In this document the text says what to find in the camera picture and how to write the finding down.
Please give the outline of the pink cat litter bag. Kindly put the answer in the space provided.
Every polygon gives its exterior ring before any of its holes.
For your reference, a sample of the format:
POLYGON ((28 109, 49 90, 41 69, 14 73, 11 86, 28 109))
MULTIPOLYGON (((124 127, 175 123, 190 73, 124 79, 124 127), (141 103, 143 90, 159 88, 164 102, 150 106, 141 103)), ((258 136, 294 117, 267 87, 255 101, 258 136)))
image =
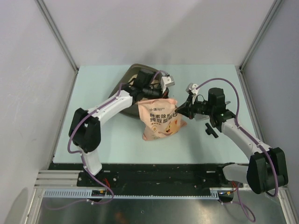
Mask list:
POLYGON ((143 140, 152 141, 176 134, 187 123, 176 112, 177 100, 159 98, 138 102, 140 120, 145 124, 143 140))

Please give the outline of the black bag sealing clip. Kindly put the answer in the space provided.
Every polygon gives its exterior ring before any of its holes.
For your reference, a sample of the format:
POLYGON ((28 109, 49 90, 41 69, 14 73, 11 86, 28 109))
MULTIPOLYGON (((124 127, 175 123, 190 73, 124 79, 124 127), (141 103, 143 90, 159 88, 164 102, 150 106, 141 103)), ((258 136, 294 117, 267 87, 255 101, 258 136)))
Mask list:
POLYGON ((211 127, 209 123, 205 123, 206 129, 205 132, 207 135, 212 135, 214 138, 218 138, 218 134, 215 132, 215 130, 211 127))

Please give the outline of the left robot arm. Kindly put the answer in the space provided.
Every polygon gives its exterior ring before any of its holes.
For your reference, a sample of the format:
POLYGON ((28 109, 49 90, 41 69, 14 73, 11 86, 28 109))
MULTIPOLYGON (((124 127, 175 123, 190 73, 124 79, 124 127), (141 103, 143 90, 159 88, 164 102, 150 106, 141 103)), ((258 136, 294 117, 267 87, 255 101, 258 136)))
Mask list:
POLYGON ((102 164, 97 148, 101 142, 101 127, 114 115, 133 106, 144 98, 159 99, 168 96, 169 87, 174 79, 167 72, 152 72, 142 69, 137 75, 124 83, 120 83, 114 95, 102 104, 84 110, 78 108, 73 116, 69 130, 67 150, 73 154, 71 145, 77 146, 84 170, 88 172, 87 181, 92 186, 103 182, 102 164))

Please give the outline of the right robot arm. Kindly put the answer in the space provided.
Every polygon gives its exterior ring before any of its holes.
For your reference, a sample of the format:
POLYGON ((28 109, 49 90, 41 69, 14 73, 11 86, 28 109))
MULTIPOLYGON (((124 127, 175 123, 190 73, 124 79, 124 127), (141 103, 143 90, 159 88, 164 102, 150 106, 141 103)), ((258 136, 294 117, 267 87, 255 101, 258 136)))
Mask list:
POLYGON ((203 101, 198 100, 198 89, 196 84, 189 84, 186 89, 189 96, 176 112, 189 119, 196 114, 208 116, 211 126, 230 138, 249 160, 247 165, 231 162, 220 166, 215 176, 216 183, 220 187, 227 187, 232 181, 245 183, 256 194, 270 190, 277 192, 279 187, 287 185, 289 180, 283 150, 263 143, 236 122, 236 115, 226 108, 223 89, 209 89, 208 99, 203 101))

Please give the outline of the brown litter box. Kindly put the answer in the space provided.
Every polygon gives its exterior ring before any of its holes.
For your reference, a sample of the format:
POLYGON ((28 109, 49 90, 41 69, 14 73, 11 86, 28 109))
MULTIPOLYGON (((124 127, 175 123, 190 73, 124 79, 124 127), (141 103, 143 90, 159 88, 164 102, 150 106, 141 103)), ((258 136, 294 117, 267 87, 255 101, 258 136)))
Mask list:
POLYGON ((116 94, 119 90, 119 85, 123 83, 124 85, 121 89, 133 96, 133 104, 122 110, 121 114, 139 119, 137 102, 142 99, 153 99, 151 96, 153 93, 152 88, 153 86, 160 85, 162 76, 165 76, 165 72, 147 65, 135 63, 126 71, 109 96, 111 97, 116 94))

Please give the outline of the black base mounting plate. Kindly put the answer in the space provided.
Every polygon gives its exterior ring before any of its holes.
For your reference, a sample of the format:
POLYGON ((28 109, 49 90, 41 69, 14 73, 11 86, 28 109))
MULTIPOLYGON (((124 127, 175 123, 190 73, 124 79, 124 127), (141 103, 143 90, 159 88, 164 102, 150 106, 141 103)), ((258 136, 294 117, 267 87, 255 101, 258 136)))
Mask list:
POLYGON ((78 187, 107 184, 114 193, 154 193, 160 196, 190 193, 203 195, 211 188, 231 188, 237 181, 223 181, 219 167, 224 164, 103 164, 92 178, 82 164, 52 163, 50 170, 80 170, 78 187))

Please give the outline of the aluminium frame post right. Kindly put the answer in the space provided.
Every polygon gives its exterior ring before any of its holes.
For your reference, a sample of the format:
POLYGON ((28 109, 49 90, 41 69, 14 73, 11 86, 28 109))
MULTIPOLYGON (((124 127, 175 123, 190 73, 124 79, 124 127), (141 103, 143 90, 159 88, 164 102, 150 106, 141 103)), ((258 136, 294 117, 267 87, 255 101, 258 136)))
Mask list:
POLYGON ((249 60, 253 56, 254 52, 256 51, 257 47, 259 46, 260 42, 262 41, 264 35, 266 34, 267 30, 270 28, 270 25, 274 21, 277 13, 279 12, 281 6, 283 5, 284 0, 275 0, 273 1, 266 17, 264 18, 260 28, 258 29, 257 34, 255 35, 253 42, 251 43, 249 49, 247 50, 244 58, 239 65, 239 70, 243 71, 248 64, 249 60))

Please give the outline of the aluminium frame post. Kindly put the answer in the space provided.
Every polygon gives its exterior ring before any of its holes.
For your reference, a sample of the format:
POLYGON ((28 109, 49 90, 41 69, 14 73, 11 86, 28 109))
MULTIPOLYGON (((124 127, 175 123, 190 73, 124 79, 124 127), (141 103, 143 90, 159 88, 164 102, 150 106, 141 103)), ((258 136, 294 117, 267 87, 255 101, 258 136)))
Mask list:
POLYGON ((244 58, 239 65, 239 70, 243 71, 248 64, 249 60, 253 56, 254 52, 256 51, 257 47, 259 46, 260 42, 262 41, 264 35, 266 34, 267 30, 270 28, 270 25, 274 21, 277 13, 279 12, 281 6, 283 5, 284 0, 275 0, 273 1, 266 17, 264 18, 260 28, 258 29, 257 34, 255 35, 253 42, 251 43, 249 49, 247 50, 244 58))
POLYGON ((77 66, 75 60, 73 59, 73 56, 71 55, 71 52, 70 52, 63 36, 61 35, 61 32, 60 32, 57 24, 55 23, 48 7, 46 6, 46 4, 43 0, 35 0, 35 3, 37 5, 38 9, 40 10, 43 18, 45 19, 46 23, 48 24, 54 38, 56 39, 56 42, 58 43, 60 49, 62 50, 66 60, 68 61, 69 65, 71 66, 73 71, 77 74, 78 66, 77 66))

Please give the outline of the aluminium frame post left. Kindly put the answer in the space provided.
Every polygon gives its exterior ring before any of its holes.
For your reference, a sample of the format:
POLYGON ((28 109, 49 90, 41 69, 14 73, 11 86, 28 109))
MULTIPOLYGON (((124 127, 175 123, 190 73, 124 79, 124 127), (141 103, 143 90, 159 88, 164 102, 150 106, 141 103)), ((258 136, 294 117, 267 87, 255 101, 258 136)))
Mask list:
POLYGON ((69 65, 71 66, 73 71, 77 74, 78 66, 77 66, 75 60, 73 59, 73 56, 71 55, 71 52, 70 52, 63 36, 61 35, 61 32, 60 32, 57 24, 55 23, 48 7, 46 6, 46 4, 43 0, 35 0, 35 3, 37 5, 38 9, 40 10, 43 18, 45 19, 46 23, 48 24, 54 38, 56 39, 56 42, 58 43, 60 49, 62 50, 66 60, 68 61, 69 65))

